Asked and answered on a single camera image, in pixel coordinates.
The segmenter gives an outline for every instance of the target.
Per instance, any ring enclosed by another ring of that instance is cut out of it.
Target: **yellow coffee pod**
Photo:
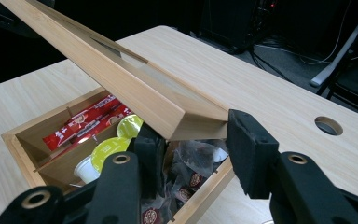
[[[144,121],[137,115],[128,115],[118,124],[117,136],[129,139],[136,137],[143,123]]]
[[[116,152],[126,151],[130,144],[129,138],[114,137],[101,142],[91,153],[91,164],[100,173],[106,158]]]

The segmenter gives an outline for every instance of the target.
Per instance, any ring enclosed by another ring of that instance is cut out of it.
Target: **wooden box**
[[[91,154],[98,142],[117,136],[117,125],[110,126],[103,132],[98,133],[96,135],[97,141],[90,138],[47,164],[46,161],[56,152],[51,152],[42,138],[59,130],[72,115],[104,98],[107,94],[109,92],[104,88],[96,89],[2,134],[9,151],[20,166],[30,188],[54,185],[62,189],[64,193],[68,193],[76,190],[73,185],[84,184],[79,177],[74,175],[76,166]],[[182,209],[175,214],[172,223],[196,222],[233,176],[234,173],[228,158]]]

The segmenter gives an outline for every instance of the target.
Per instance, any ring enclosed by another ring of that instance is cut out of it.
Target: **black equipment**
[[[55,0],[39,0],[48,7],[54,7]],[[18,35],[36,38],[40,37],[31,27],[20,20],[11,11],[0,4],[0,28],[9,30]]]
[[[228,48],[232,54],[251,47],[268,31],[276,0],[205,0],[200,36]]]
[[[334,56],[358,24],[358,1],[280,0],[279,3],[271,24],[274,33],[284,36],[301,54],[326,57],[335,49]]]

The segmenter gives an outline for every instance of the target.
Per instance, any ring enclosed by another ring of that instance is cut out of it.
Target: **red packet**
[[[109,127],[112,124],[115,124],[115,123],[121,121],[124,117],[126,117],[126,116],[128,116],[130,114],[132,114],[132,112],[125,105],[120,105],[118,108],[110,111],[109,114],[105,115],[100,120],[97,120],[96,122],[94,122],[94,124],[89,126],[88,129],[79,132],[76,135],[75,138],[71,139],[71,142],[72,142],[71,146],[66,148],[64,151],[60,152],[57,156],[55,156],[51,160],[47,161],[43,165],[45,165],[45,164],[53,161],[54,159],[60,157],[65,152],[68,152],[71,149],[77,147],[81,143],[83,143],[86,140],[88,140],[89,138],[91,138],[93,135],[95,135],[97,133],[100,133],[101,131],[103,131],[107,127]]]
[[[104,97],[101,101],[78,113],[68,120],[57,132],[43,138],[48,148],[53,151],[71,138],[75,137],[82,130],[96,125],[98,119],[102,118],[112,109],[115,109],[121,102],[113,95]]]

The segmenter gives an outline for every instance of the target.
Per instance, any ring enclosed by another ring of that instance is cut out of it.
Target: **light wood tabletop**
[[[336,186],[358,195],[355,112],[170,27],[159,26],[118,43],[221,107],[250,113],[278,140],[280,152],[297,151],[310,156]],[[30,188],[1,134],[98,87],[99,83],[69,60],[0,84],[0,214]],[[333,119],[342,134],[322,132],[315,125],[317,118]],[[269,202],[250,200],[234,177],[199,223],[269,220]]]

